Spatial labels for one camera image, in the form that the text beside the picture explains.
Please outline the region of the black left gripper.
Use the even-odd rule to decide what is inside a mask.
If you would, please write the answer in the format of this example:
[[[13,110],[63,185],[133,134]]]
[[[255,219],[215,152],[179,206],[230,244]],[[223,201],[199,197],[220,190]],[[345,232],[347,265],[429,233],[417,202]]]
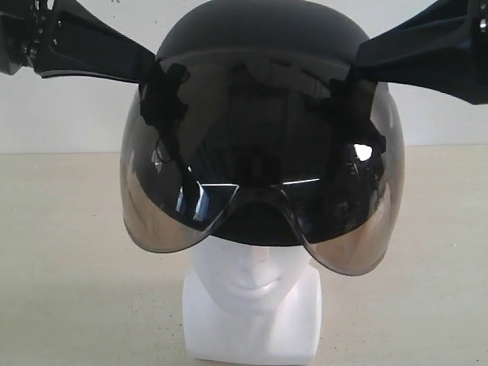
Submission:
[[[1,1],[1,73],[88,76],[138,83],[155,54],[77,1]]]

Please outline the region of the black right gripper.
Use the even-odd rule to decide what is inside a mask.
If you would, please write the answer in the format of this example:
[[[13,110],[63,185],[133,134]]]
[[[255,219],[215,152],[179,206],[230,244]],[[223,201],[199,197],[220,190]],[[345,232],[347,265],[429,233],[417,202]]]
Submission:
[[[365,41],[355,68],[367,79],[487,103],[487,1],[436,1]]]

